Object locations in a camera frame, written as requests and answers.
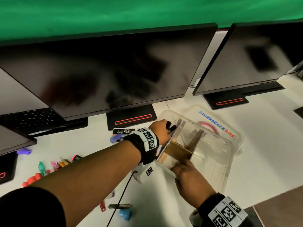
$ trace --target purple object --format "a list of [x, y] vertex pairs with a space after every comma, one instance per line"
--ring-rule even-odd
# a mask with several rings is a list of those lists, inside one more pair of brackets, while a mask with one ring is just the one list
[[20, 150], [17, 151], [17, 154], [26, 154], [29, 155], [32, 152], [32, 150], [27, 149], [27, 148], [22, 148]]

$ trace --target green curtain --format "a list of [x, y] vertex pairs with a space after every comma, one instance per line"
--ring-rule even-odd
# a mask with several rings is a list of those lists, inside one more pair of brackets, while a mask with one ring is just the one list
[[303, 18], [303, 0], [0, 0], [0, 40]]

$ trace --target keyboard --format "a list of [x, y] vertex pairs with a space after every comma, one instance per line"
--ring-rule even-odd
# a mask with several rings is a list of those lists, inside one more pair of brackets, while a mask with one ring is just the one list
[[0, 115], [0, 124], [23, 134], [31, 134], [64, 126], [66, 121], [51, 108]]

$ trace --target desk surface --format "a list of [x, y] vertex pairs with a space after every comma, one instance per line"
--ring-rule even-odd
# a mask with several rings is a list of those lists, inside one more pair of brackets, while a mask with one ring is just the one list
[[[224, 192], [243, 208], [303, 185], [303, 119], [293, 112], [303, 106], [303, 82], [294, 75], [285, 75], [279, 83], [286, 89], [248, 96], [248, 104], [214, 111], [245, 137], [242, 154], [233, 160]], [[192, 90], [188, 89], [184, 98], [153, 104], [156, 114], [167, 109], [182, 114], [194, 104], [210, 109], [202, 96], [192, 96]], [[15, 178], [0, 185], [0, 196], [20, 188], [38, 171], [39, 161], [50, 169], [52, 160], [70, 159], [74, 154], [85, 156], [110, 146], [110, 136], [106, 115], [101, 114], [89, 117], [86, 128], [38, 137], [32, 154], [18, 157]], [[131, 180], [122, 203], [133, 204], [133, 217], [126, 222], [116, 213], [111, 226], [191, 226], [188, 214], [193, 208], [180, 198], [169, 175], [161, 168], [155, 172], [142, 185]], [[116, 196], [106, 200], [106, 206], [118, 202], [129, 177], [117, 186]], [[96, 207], [79, 226], [105, 226], [111, 214], [112, 210], [101, 213]]]

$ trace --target person's left hand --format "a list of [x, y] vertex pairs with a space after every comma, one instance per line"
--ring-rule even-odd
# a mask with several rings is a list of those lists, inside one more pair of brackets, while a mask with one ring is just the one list
[[167, 132], [166, 123], [167, 120], [163, 119], [155, 121], [149, 126], [149, 129], [158, 137], [159, 145], [163, 145], [171, 138], [170, 134]]

